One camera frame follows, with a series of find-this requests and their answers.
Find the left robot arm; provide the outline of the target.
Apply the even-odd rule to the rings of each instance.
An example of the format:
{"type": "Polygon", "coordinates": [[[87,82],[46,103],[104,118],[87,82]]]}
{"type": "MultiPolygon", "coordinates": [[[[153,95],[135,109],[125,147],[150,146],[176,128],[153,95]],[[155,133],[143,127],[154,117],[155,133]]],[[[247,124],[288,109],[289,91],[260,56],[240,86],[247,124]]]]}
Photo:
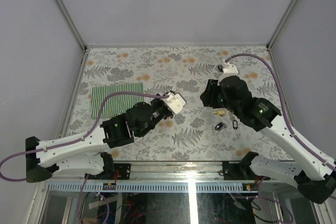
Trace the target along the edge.
{"type": "Polygon", "coordinates": [[[32,136],[25,140],[26,179],[28,183],[48,180],[57,174],[75,173],[93,178],[109,179],[114,175],[112,156],[100,154],[98,161],[81,160],[77,154],[104,148],[115,148],[144,137],[161,120],[178,114],[182,105],[173,98],[153,99],[150,103],[139,102],[125,113],[95,123],[86,133],[78,133],[55,140],[39,140],[32,136]]]}

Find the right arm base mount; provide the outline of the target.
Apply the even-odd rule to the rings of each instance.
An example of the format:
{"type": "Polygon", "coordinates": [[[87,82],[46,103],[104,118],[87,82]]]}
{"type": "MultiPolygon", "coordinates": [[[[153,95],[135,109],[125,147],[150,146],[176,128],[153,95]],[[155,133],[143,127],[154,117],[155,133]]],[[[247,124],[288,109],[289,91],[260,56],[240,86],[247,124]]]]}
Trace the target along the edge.
{"type": "Polygon", "coordinates": [[[250,175],[245,167],[241,166],[238,162],[222,161],[222,168],[218,171],[218,174],[222,176],[224,180],[250,179],[250,175]]]}

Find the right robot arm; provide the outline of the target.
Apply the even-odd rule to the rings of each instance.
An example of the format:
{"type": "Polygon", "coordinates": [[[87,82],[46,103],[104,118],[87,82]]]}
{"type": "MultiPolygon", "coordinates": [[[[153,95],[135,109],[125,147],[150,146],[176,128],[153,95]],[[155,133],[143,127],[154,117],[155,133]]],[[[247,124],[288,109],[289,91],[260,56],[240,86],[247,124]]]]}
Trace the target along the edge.
{"type": "Polygon", "coordinates": [[[200,99],[205,107],[227,109],[240,122],[282,148],[292,162],[281,162],[249,152],[240,161],[245,179],[266,176],[298,189],[308,200],[324,203],[335,191],[335,159],[320,151],[285,120],[280,110],[264,98],[253,97],[238,76],[209,79],[200,99]]]}

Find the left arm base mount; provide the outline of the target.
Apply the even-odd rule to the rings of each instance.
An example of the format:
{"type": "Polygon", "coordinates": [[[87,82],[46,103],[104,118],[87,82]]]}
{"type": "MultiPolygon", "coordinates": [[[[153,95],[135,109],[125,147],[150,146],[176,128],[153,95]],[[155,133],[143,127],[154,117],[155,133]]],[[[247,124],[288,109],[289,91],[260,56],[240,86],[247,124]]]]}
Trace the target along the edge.
{"type": "Polygon", "coordinates": [[[114,164],[114,172],[112,178],[114,180],[129,180],[131,175],[131,164],[116,163],[114,164]]]}

